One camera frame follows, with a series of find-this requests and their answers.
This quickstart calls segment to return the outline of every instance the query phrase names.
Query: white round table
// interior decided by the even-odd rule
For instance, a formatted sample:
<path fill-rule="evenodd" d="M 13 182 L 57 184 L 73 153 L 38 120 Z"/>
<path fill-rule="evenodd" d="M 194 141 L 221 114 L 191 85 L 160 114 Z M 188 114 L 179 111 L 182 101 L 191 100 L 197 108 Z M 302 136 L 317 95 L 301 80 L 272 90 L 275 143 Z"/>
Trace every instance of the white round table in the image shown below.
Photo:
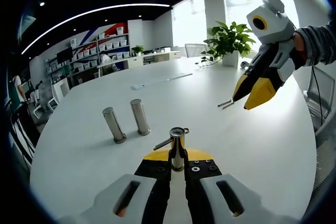
<path fill-rule="evenodd" d="M 74 87 L 45 126 L 36 147 L 30 185 L 56 219 L 91 207 L 95 196 L 123 174 L 134 174 L 142 158 L 188 127 L 186 147 L 213 156 L 261 196 L 272 212 L 300 219 L 309 203 L 316 171 L 314 131 L 303 95 L 290 77 L 269 102 L 244 110 L 243 98 L 225 110 L 241 69 L 220 63 L 199 69 L 193 59 L 165 61 L 109 74 Z M 179 73 L 193 74 L 132 90 Z M 142 99 L 152 131 L 137 134 L 130 101 Z M 127 140 L 117 145 L 103 118 L 112 106 Z M 191 223 L 183 173 L 172 172 L 164 223 Z"/>

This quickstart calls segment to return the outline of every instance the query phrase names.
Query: gray sleeve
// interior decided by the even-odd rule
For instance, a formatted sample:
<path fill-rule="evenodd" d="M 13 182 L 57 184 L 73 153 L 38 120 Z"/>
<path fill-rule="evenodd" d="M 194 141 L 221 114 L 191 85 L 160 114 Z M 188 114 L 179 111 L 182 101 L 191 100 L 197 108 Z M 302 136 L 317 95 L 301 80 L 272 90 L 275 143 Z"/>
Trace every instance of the gray sleeve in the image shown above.
<path fill-rule="evenodd" d="M 325 65 L 336 60 L 336 30 L 334 20 L 325 26 L 308 26 L 295 31 L 299 33 L 306 47 L 307 61 L 305 66 Z"/>

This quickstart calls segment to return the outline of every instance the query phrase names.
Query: mesh chair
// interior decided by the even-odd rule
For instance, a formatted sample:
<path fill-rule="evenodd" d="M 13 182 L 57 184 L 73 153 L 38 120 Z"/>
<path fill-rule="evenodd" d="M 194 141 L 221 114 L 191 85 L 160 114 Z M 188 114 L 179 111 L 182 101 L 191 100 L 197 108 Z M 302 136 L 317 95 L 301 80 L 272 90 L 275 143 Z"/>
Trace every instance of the mesh chair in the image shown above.
<path fill-rule="evenodd" d="M 336 111 L 332 111 L 315 134 L 317 148 L 316 175 L 308 210 L 318 204 L 335 177 Z"/>
<path fill-rule="evenodd" d="M 39 87 L 38 87 L 38 92 L 40 96 L 40 105 L 34 109 L 33 114 L 34 116 L 39 119 L 40 117 L 37 116 L 36 111 L 38 109 L 43 109 L 43 110 L 48 110 L 53 113 L 54 109 L 51 106 L 51 103 L 54 102 L 56 105 L 59 105 L 57 100 L 55 99 L 54 96 L 54 91 L 53 91 L 53 85 L 50 82 L 43 82 Z"/>
<path fill-rule="evenodd" d="M 184 46 L 188 58 L 204 56 L 201 55 L 201 52 L 207 51 L 206 44 L 185 44 Z"/>
<path fill-rule="evenodd" d="M 321 118 L 322 122 L 324 122 L 331 111 L 335 80 L 319 68 L 315 67 L 314 70 L 320 89 L 322 115 L 320 109 L 319 92 L 313 72 L 311 73 L 308 90 L 304 91 L 304 97 L 309 108 L 314 129 L 317 131 L 319 127 L 321 127 Z"/>

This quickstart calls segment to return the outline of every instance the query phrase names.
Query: small plant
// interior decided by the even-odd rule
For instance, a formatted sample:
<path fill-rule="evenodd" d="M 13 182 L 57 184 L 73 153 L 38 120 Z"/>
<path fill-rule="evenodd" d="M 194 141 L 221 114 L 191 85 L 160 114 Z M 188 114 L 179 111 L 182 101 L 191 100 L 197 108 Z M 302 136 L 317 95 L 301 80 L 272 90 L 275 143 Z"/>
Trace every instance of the small plant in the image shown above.
<path fill-rule="evenodd" d="M 210 65 L 219 62 L 227 53 L 232 54 L 234 51 L 239 51 L 242 57 L 249 54 L 251 47 L 248 43 L 255 43 L 247 33 L 252 33 L 252 30 L 247 28 L 246 24 L 237 25 L 232 22 L 228 27 L 223 22 L 216 21 L 219 26 L 208 29 L 208 34 L 212 36 L 211 39 L 206 39 L 204 42 L 208 46 L 208 51 L 203 51 L 201 59 L 202 66 L 204 62 L 209 62 Z"/>
<path fill-rule="evenodd" d="M 138 54 L 138 53 L 144 51 L 144 47 L 143 47 L 143 46 L 135 46 L 135 47 L 132 48 L 132 51 L 133 51 L 135 54 Z"/>

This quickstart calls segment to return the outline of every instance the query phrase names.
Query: monitor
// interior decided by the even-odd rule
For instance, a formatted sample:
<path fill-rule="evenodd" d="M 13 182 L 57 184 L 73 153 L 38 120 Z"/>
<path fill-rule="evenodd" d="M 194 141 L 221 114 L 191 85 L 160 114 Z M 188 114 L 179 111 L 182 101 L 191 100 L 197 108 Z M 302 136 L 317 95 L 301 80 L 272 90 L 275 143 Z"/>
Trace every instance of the monitor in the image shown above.
<path fill-rule="evenodd" d="M 62 62 L 66 60 L 72 59 L 72 49 L 69 47 L 57 54 L 57 63 L 61 64 Z"/>

